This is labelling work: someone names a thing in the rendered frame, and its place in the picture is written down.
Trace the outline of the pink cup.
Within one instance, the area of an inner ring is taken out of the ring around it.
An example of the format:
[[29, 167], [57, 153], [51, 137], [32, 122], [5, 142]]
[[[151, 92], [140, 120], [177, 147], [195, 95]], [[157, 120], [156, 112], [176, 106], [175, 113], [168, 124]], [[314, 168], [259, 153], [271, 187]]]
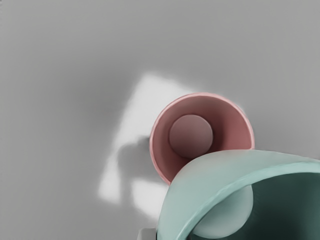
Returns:
[[254, 147], [254, 131], [245, 113], [231, 100], [208, 92], [169, 103], [156, 118], [149, 139], [153, 166], [168, 185], [195, 158]]

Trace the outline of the teal cup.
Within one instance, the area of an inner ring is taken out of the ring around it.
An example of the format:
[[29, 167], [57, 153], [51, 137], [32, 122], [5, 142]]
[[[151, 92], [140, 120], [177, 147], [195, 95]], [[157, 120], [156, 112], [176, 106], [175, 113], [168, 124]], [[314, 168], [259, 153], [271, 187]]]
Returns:
[[[227, 236], [196, 225], [228, 196], [252, 187], [253, 207]], [[156, 240], [320, 240], [320, 160], [264, 150], [224, 150], [196, 158], [171, 182]]]

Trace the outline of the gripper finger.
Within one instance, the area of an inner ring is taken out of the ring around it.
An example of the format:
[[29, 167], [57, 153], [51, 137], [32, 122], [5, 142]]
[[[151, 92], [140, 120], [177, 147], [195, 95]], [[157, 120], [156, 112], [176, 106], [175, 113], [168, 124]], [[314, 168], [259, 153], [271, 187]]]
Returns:
[[157, 230], [155, 228], [142, 228], [138, 232], [138, 240], [157, 240]]

